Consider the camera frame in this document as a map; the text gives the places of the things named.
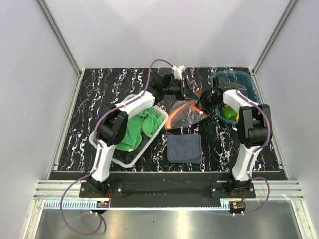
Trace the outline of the clear zip top bag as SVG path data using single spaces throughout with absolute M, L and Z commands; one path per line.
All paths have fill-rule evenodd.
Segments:
M 209 113 L 201 110 L 196 106 L 201 91 L 195 91 L 196 99 L 185 99 L 184 97 L 178 97 L 177 101 L 170 109 L 168 120 L 165 123 L 166 130 L 172 130 L 182 127 L 188 127 L 199 123 L 208 117 Z

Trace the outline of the green fake pepper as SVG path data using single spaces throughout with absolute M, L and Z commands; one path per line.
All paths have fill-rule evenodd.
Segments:
M 221 115 L 226 119 L 226 120 L 231 120 L 231 121 L 236 121 L 237 119 L 237 112 L 232 109 L 230 106 L 224 106 L 221 108 Z

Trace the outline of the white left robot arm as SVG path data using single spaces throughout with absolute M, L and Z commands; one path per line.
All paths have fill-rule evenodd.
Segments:
M 195 100 L 197 95 L 190 89 L 183 73 L 185 66 L 163 68 L 150 76 L 144 90 L 118 104 L 106 104 L 106 112 L 98 120 L 93 131 L 97 151 L 87 183 L 96 197 L 103 197 L 108 190 L 105 181 L 109 178 L 110 164 L 116 146 L 124 139 L 128 120 L 140 111 L 153 107 L 165 95 L 174 95 L 178 100 Z

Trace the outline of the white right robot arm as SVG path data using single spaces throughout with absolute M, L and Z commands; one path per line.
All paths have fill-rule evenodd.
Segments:
M 245 88 L 228 82 L 225 76 L 214 77 L 212 84 L 212 89 L 203 92 L 198 101 L 200 109 L 209 113 L 215 106 L 224 104 L 238 114 L 240 149 L 226 185 L 228 195 L 235 198 L 250 188 L 257 157 L 272 137 L 270 106 L 247 98 L 241 93 Z

